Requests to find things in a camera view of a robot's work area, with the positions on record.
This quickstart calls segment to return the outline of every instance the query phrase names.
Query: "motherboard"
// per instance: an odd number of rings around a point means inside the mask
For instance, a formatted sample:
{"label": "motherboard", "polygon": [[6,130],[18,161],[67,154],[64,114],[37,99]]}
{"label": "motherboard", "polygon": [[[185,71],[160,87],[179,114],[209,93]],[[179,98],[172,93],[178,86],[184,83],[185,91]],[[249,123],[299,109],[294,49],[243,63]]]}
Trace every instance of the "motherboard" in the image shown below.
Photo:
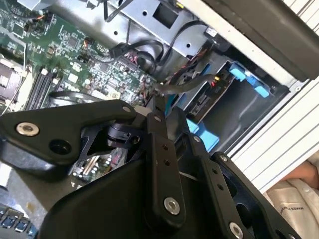
{"label": "motherboard", "polygon": [[59,16],[45,12],[27,19],[32,14],[29,10],[8,2],[10,10],[0,1],[0,55],[24,68],[32,67],[32,104],[29,102],[27,110],[47,107],[51,91],[83,92],[133,106],[145,104],[156,80],[129,55],[112,60],[106,46]]}

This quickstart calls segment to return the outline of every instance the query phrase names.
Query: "cable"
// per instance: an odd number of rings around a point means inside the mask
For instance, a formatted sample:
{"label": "cable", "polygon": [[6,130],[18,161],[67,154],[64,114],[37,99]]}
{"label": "cable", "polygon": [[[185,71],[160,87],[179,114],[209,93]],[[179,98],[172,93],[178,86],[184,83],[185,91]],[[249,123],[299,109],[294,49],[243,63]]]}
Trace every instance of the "cable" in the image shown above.
{"label": "cable", "polygon": [[138,41],[136,43],[133,43],[131,45],[120,43],[117,46],[110,49],[110,55],[112,57],[123,56],[130,51],[136,50],[136,48],[138,48],[138,47],[147,46],[147,45],[156,45],[156,46],[159,46],[161,48],[161,51],[156,58],[156,62],[159,62],[164,55],[164,45],[161,42],[156,41],[156,40],[142,40],[142,41]]}
{"label": "cable", "polygon": [[59,105],[59,106],[69,106],[79,104],[77,100],[69,100],[69,99],[60,99],[62,97],[69,97],[74,99],[81,99],[84,102],[100,102],[103,101],[100,98],[91,96],[82,92],[74,92],[74,91],[53,91],[49,93],[49,100],[51,103]]}
{"label": "cable", "polygon": [[116,9],[114,12],[112,12],[109,17],[105,20],[105,22],[110,22],[113,20],[116,15],[118,15],[124,8],[126,8],[133,0],[126,0],[121,6],[119,6],[118,9]]}
{"label": "cable", "polygon": [[164,57],[161,59],[161,61],[158,63],[159,66],[163,66],[168,59],[171,56],[172,53],[172,49],[174,46],[175,41],[177,40],[177,38],[188,28],[192,27],[192,26],[196,26],[196,25],[206,25],[204,22],[200,21],[200,20],[195,20],[195,21],[190,21],[186,24],[184,24],[177,32],[177,34],[175,35],[175,37],[173,38],[173,40],[171,41],[168,50],[166,51]]}
{"label": "cable", "polygon": [[6,8],[12,15],[17,16],[17,17],[19,17],[19,18],[21,18],[21,19],[25,19],[25,20],[40,20],[40,19],[44,18],[44,16],[45,16],[45,15],[42,15],[42,16],[21,16],[21,15],[19,15],[19,14],[16,14],[16,13],[12,10],[11,6],[9,6],[8,0],[3,0],[3,2],[4,2],[5,8]]}
{"label": "cable", "polygon": [[214,80],[214,77],[215,75],[196,76],[189,82],[178,86],[155,84],[155,89],[164,95],[180,94],[194,89],[203,82],[212,82]]}

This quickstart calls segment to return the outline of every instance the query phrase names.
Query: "black plastic cover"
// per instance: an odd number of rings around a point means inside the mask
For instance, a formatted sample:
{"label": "black plastic cover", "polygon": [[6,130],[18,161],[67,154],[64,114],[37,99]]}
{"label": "black plastic cover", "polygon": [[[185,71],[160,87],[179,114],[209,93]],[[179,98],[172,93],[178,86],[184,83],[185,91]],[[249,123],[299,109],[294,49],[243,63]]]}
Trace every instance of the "black plastic cover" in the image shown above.
{"label": "black plastic cover", "polygon": [[319,37],[281,0],[205,0],[303,82],[319,75]]}

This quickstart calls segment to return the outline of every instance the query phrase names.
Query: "blue plastic tab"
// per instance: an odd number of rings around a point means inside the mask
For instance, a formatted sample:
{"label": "blue plastic tab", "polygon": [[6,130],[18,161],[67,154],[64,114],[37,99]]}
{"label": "blue plastic tab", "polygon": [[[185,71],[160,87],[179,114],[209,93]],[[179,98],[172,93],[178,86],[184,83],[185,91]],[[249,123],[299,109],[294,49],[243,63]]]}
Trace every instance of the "blue plastic tab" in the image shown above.
{"label": "blue plastic tab", "polygon": [[254,76],[247,76],[247,81],[254,87],[254,90],[261,95],[262,97],[266,98],[269,96],[269,90],[266,89],[261,82],[259,82],[256,77]]}
{"label": "blue plastic tab", "polygon": [[189,119],[186,119],[186,121],[189,127],[189,131],[192,133],[197,133],[197,131],[199,130],[199,126]]}
{"label": "blue plastic tab", "polygon": [[207,131],[204,123],[199,124],[199,130],[196,135],[203,140],[207,152],[210,152],[219,142],[219,137]]}
{"label": "blue plastic tab", "polygon": [[243,81],[246,78],[245,69],[236,63],[231,64],[229,72],[233,74],[239,81]]}
{"label": "blue plastic tab", "polygon": [[255,91],[258,92],[259,95],[261,95],[264,98],[269,96],[269,92],[263,86],[257,86],[254,89],[255,89]]}

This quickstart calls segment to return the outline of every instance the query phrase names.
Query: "silver screw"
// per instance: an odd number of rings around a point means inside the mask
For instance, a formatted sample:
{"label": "silver screw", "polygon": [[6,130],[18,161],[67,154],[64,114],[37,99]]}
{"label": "silver screw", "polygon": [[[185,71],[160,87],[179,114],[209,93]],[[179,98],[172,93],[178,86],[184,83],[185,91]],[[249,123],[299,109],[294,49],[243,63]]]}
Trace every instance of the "silver screw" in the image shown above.
{"label": "silver screw", "polygon": [[160,117],[158,117],[158,116],[154,116],[154,118],[155,118],[157,121],[161,122]]}
{"label": "silver screw", "polygon": [[36,136],[39,133],[38,126],[29,122],[20,123],[15,129],[19,134],[29,137]]}
{"label": "silver screw", "polygon": [[164,207],[172,215],[178,215],[180,212],[179,204],[174,198],[165,198]]}
{"label": "silver screw", "polygon": [[200,138],[198,136],[194,136],[194,139],[196,140],[196,142],[200,143]]}
{"label": "silver screw", "polygon": [[131,112],[130,108],[126,107],[126,106],[123,106],[123,109],[126,111],[126,112]]}
{"label": "silver screw", "polygon": [[244,238],[243,231],[240,229],[240,227],[236,223],[230,223],[229,228],[236,238],[238,239]]}
{"label": "silver screw", "polygon": [[220,158],[221,158],[221,160],[223,160],[224,162],[227,162],[227,161],[228,161],[228,159],[227,159],[224,155],[221,155]]}

